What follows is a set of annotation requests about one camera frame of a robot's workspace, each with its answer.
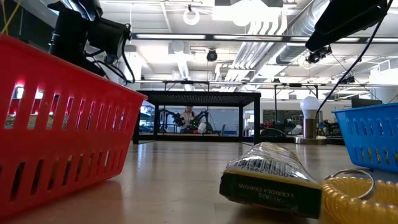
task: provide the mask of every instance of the table surface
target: table surface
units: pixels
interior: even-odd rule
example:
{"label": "table surface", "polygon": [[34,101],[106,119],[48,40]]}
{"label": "table surface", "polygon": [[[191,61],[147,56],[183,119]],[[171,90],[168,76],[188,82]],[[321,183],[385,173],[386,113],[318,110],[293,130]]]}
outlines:
{"label": "table surface", "polygon": [[[355,168],[344,146],[279,144],[298,155],[314,178]],[[8,220],[15,223],[265,224],[327,223],[230,202],[218,193],[227,162],[251,147],[240,143],[150,142],[131,146],[121,175]],[[380,172],[385,179],[398,179]]]}

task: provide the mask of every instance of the light bulb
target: light bulb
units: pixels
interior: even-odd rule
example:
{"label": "light bulb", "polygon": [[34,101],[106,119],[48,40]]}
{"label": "light bulb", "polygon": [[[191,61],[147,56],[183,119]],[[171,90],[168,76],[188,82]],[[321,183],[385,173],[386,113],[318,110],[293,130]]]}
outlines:
{"label": "light bulb", "polygon": [[319,109],[319,101],[313,96],[307,96],[300,102],[300,108],[305,119],[315,119]]}

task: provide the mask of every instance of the metal ring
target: metal ring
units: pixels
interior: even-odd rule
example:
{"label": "metal ring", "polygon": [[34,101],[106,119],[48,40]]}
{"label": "metal ring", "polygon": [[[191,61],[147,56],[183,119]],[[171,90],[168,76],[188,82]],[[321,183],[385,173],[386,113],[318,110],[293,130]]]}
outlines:
{"label": "metal ring", "polygon": [[375,183],[372,175],[370,175],[368,172],[365,172],[363,170],[358,170],[358,169],[345,169],[345,170],[341,170],[341,171],[337,172],[335,175],[329,175],[329,176],[325,177],[323,180],[327,180],[329,178],[336,177],[339,174],[362,174],[362,175],[368,176],[372,181],[372,186],[367,192],[365,192],[365,194],[362,194],[358,198],[361,200],[367,200],[373,196],[374,191],[376,190],[376,183]]}

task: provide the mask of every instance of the security camera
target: security camera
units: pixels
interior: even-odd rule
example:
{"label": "security camera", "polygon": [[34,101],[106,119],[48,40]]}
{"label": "security camera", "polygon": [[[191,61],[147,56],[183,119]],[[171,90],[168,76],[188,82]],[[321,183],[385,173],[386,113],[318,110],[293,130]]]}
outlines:
{"label": "security camera", "polygon": [[214,62],[215,60],[217,60],[216,50],[209,50],[209,52],[207,53],[207,61]]}

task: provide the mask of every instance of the ceiling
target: ceiling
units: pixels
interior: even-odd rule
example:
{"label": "ceiling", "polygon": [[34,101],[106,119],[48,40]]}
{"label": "ceiling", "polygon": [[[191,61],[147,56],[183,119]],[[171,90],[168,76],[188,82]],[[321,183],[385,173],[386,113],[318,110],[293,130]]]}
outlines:
{"label": "ceiling", "polygon": [[[23,5],[28,10],[35,9],[43,10],[42,5],[38,6],[32,0],[30,4],[25,2]],[[48,4],[54,0],[41,0],[42,3]],[[237,26],[232,21],[214,20],[215,0],[201,0],[190,2],[193,9],[199,11],[199,21],[195,25],[188,25],[184,19],[184,12],[187,10],[188,2],[180,0],[170,1],[121,1],[121,0],[99,0],[103,8],[103,17],[109,20],[131,24],[133,33],[173,33],[173,34],[248,34],[251,31],[250,24],[246,26]],[[286,13],[287,23],[310,2],[310,0],[296,0],[296,7],[284,9]],[[396,29],[396,21],[398,21],[398,14],[396,9],[398,1],[396,1],[390,13],[384,19],[377,36],[380,37],[398,37],[398,30]],[[188,14],[188,18],[192,19],[192,13]],[[54,20],[48,20],[53,14],[49,16],[49,12],[41,12],[38,16],[44,21],[54,25]],[[247,16],[247,14],[233,15],[233,17]],[[369,37],[373,28],[360,31],[353,36]],[[174,53],[170,53],[169,43],[172,40],[132,40],[128,44],[136,46],[137,53],[142,57],[145,65],[142,66],[142,78],[144,80],[171,80],[178,79],[174,74],[178,73],[179,67],[174,57]],[[189,54],[187,67],[192,75],[192,80],[208,80],[215,81],[216,66],[218,64],[231,64],[237,58],[239,50],[242,48],[242,42],[209,42],[209,41],[184,41],[188,44],[186,54]],[[308,52],[303,52],[297,57],[289,66],[283,66],[279,72],[271,74],[271,78],[260,79],[258,82],[269,82],[274,76],[280,79],[281,82],[296,83],[296,82],[312,82],[312,83],[327,83],[333,81],[337,75],[345,71],[355,60],[357,55],[362,51],[364,45],[361,44],[332,44],[334,56],[328,56],[315,66],[310,66],[304,62],[304,58]],[[215,49],[218,54],[216,62],[208,62],[206,55],[209,49]],[[379,62],[383,62],[391,57],[398,57],[398,44],[374,44],[370,46],[363,61],[357,65],[355,70],[355,77],[360,83],[369,81],[369,68],[374,67]],[[247,76],[241,76],[240,80],[227,80],[230,82],[242,81],[242,78],[253,79],[257,74],[259,67],[254,67],[252,72],[246,72]],[[156,85],[142,83],[142,89],[154,88]],[[175,90],[180,90],[182,85],[176,85]],[[239,91],[241,88],[235,88],[234,91]]]}

